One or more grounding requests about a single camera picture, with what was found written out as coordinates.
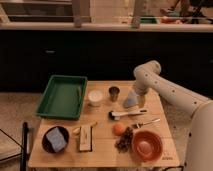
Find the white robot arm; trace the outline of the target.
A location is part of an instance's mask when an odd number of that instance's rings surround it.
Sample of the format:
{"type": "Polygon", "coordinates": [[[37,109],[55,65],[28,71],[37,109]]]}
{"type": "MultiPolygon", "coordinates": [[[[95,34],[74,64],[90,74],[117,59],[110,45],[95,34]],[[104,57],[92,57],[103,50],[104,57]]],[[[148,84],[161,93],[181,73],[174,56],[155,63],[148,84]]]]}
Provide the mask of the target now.
{"type": "Polygon", "coordinates": [[[134,69],[137,94],[152,88],[192,118],[183,171],[213,171],[213,100],[160,76],[161,66],[149,61],[134,69]]]}

